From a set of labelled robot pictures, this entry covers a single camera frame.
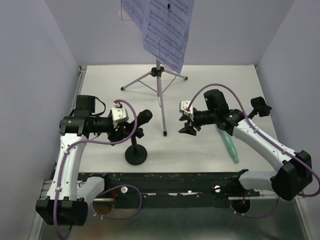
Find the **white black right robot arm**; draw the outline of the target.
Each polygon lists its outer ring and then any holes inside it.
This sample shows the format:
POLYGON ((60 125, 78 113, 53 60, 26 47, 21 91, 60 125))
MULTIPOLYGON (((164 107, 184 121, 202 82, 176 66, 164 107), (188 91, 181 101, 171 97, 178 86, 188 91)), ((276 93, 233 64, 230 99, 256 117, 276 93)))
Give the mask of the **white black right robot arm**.
POLYGON ((195 136, 202 126, 216 125, 218 129, 247 144, 262 156, 273 171, 245 170, 238 179, 230 183, 230 191, 241 196, 247 190, 266 190, 275 192, 286 201, 299 195, 312 181, 312 159, 304 150, 297 152, 278 142, 253 121, 255 115, 268 116, 271 107, 262 97, 251 100, 253 107, 249 115, 239 109, 230 109, 224 94, 218 89, 204 93, 206 110, 196 110, 191 101, 179 103, 180 121, 184 126, 182 134, 195 136))

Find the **green toy microphone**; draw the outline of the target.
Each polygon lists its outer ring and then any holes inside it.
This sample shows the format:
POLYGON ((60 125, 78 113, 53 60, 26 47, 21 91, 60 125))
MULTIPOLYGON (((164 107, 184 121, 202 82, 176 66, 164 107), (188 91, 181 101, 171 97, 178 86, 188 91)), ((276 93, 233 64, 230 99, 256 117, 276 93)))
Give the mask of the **green toy microphone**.
POLYGON ((235 164, 238 164, 240 160, 238 157, 238 152, 237 152, 236 147, 234 145, 234 142, 232 140, 232 137, 224 130, 217 128, 217 131, 220 134, 221 139, 224 142, 225 148, 226 148, 229 156, 231 157, 231 159, 233 160, 233 162, 235 164))

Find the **black clip microphone stand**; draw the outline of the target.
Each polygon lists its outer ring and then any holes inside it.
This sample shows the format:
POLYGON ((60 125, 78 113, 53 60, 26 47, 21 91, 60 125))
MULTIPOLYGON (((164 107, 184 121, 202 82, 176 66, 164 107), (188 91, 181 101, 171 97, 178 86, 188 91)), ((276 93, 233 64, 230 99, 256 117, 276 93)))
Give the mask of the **black clip microphone stand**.
POLYGON ((270 115, 272 107, 267 105, 265 99, 262 96, 252 98, 250 100, 252 111, 249 113, 248 118, 253 119, 254 116, 266 117, 270 115))

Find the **lilac tripod music stand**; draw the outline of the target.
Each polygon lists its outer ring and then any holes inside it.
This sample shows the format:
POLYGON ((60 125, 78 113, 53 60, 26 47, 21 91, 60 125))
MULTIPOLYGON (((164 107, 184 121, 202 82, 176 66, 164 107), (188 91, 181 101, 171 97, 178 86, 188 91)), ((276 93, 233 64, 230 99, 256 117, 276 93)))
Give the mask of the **lilac tripod music stand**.
POLYGON ((140 83, 140 84, 144 85, 145 87, 149 88, 150 90, 156 92, 158 105, 161 109, 162 129, 163 129, 163 136, 164 137, 166 137, 168 135, 168 132, 167 132, 167 126, 166 126, 163 94, 169 88, 169 86, 176 80, 176 78, 180 78, 185 81, 189 79, 187 76, 178 74, 178 73, 171 71, 171 70, 167 70, 161 64, 160 60, 158 58, 156 58, 155 67, 152 67, 149 72, 143 74, 142 76, 138 77, 137 79, 131 81, 130 83, 128 83, 120 88, 121 91, 124 91, 125 89, 134 85, 135 83, 140 83), (171 82, 164 89, 162 88, 162 73, 166 73, 166 74, 174 76, 174 78, 171 80, 171 82), (149 86, 148 84, 142 82, 142 80, 147 78, 148 76, 151 76, 156 79, 156 89, 154 89, 151 86, 149 86))

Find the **black toy microphone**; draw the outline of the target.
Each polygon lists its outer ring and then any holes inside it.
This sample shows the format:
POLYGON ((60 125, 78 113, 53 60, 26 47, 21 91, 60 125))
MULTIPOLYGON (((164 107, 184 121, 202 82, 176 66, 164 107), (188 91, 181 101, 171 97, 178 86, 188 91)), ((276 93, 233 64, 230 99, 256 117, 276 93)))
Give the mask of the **black toy microphone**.
MULTIPOLYGON (((149 109, 145 109, 145 110, 141 111, 137 115, 136 129, 139 129, 142 125, 147 124, 152 118, 153 118, 153 114, 149 109)), ((132 122, 130 122, 128 124, 128 129, 130 132, 133 130, 135 123, 136 123, 136 121, 133 120, 132 122)))

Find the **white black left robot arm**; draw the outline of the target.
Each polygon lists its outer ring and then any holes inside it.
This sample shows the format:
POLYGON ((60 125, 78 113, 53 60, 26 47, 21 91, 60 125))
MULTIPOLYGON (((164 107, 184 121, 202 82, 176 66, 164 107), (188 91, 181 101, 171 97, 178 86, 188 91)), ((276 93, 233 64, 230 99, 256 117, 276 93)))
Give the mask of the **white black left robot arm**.
POLYGON ((102 177, 89 177, 82 186, 78 175, 83 152, 90 140, 90 134, 116 134, 128 122, 128 111, 123 105, 130 104, 122 99, 113 102, 109 115, 96 113, 98 98, 92 95, 78 95, 75 107, 59 124, 60 148, 51 185, 44 199, 36 202, 36 212, 48 225, 82 226, 89 205, 99 196, 107 197, 111 185, 102 177))

